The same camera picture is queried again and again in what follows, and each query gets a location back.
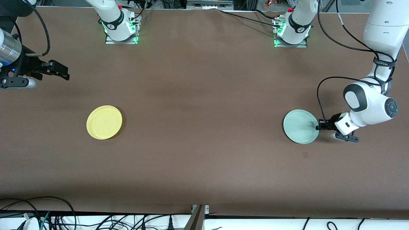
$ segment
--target yellow plate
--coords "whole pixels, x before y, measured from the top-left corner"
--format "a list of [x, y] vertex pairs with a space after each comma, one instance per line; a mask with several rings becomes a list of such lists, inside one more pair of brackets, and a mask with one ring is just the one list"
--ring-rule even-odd
[[95, 139], [105, 140], [113, 137], [121, 128], [122, 114], [113, 106], [96, 108], [87, 120], [88, 133]]

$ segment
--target brown table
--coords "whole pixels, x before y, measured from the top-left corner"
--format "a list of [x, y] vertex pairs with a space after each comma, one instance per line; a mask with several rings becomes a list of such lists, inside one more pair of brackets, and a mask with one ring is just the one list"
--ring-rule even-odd
[[[51, 38], [43, 60], [68, 66], [71, 79], [45, 76], [35, 90], [0, 92], [2, 197], [55, 195], [77, 211], [188, 212], [205, 203], [220, 215], [409, 216], [404, 52], [390, 93], [400, 108], [395, 119], [359, 129], [358, 144], [324, 131], [302, 145], [284, 134], [286, 113], [321, 118], [319, 81], [362, 78], [373, 58], [334, 44], [317, 21], [307, 49], [274, 48], [269, 26], [217, 10], [157, 10], [142, 22], [138, 45], [105, 45], [95, 10], [39, 11]], [[343, 19], [362, 37], [367, 17]], [[329, 34], [358, 46], [335, 14], [322, 20]], [[18, 24], [23, 44], [45, 50], [35, 14]], [[348, 108], [348, 83], [322, 85], [328, 117]], [[120, 133], [103, 141], [85, 127], [102, 105], [124, 115]]]

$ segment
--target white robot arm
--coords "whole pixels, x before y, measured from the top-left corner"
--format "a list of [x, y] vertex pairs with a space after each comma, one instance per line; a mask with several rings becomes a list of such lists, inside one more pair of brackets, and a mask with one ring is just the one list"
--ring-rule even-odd
[[277, 35], [288, 44], [299, 44], [307, 37], [318, 11], [316, 0], [298, 0], [293, 12], [284, 14], [285, 24]]
[[86, 0], [94, 7], [102, 20], [107, 35], [115, 41], [123, 41], [136, 32], [135, 13], [118, 6], [115, 0]]
[[398, 113], [397, 103], [387, 97], [396, 57], [409, 28], [409, 1], [373, 0], [372, 11], [364, 31], [364, 43], [379, 54], [371, 72], [344, 89], [349, 112], [334, 115], [329, 121], [347, 140], [352, 131], [368, 124], [388, 121]]

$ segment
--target teal cable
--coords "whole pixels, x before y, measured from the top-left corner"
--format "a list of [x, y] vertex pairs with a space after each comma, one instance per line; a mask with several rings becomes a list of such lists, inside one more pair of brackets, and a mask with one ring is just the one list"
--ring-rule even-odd
[[50, 211], [48, 211], [47, 212], [47, 214], [45, 215], [45, 217], [44, 217], [44, 220], [41, 222], [41, 225], [40, 225], [40, 230], [43, 230], [43, 227], [44, 227], [44, 223], [45, 223], [45, 220], [47, 219], [47, 217], [48, 217], [48, 214], [50, 214]]

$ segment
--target mint green plate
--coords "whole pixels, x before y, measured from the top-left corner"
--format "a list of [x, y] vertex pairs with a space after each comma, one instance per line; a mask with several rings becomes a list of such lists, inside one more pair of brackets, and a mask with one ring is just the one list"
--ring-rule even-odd
[[318, 136], [317, 119], [310, 112], [296, 109], [284, 118], [284, 132], [292, 141], [298, 144], [308, 144], [313, 142]]

